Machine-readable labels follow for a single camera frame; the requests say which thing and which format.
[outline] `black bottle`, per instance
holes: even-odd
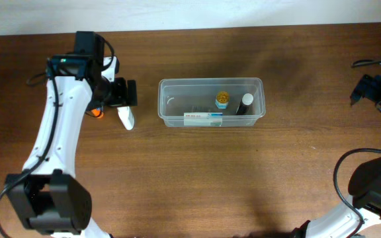
[[[236,115],[245,115],[249,107],[251,107],[252,102],[254,101],[254,96],[251,93],[247,93],[242,97],[241,103],[236,110]]]

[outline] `clear plastic bin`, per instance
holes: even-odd
[[[216,96],[220,91],[229,93],[226,109],[216,106]],[[245,93],[254,96],[253,103],[247,114],[236,116]],[[188,117],[191,112],[201,112],[202,115],[208,112],[209,117],[194,123],[195,120],[190,121]],[[158,116],[169,127],[253,126],[264,115],[263,82],[258,78],[163,79],[159,82]]]

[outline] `white label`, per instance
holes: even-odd
[[[184,114],[185,126],[222,126],[222,112],[188,112]]]

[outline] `brown wooden surface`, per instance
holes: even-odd
[[[85,117],[76,153],[78,181],[93,217],[118,237],[231,237],[290,231],[339,203],[332,170],[346,151],[381,148],[381,114],[372,102],[349,106],[363,73],[359,59],[381,59],[381,24],[277,26],[102,33],[120,58],[121,76],[138,84],[136,127],[115,110]],[[18,173],[36,139],[45,87],[27,77],[73,48],[73,34],[0,37],[0,190]],[[266,115],[250,128],[167,128],[157,115],[165,78],[259,77]],[[340,185],[359,163],[342,166]],[[25,231],[8,200],[3,227]],[[362,232],[381,237],[381,225]]]

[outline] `white wall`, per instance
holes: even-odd
[[[0,35],[381,22],[381,0],[0,0]]]

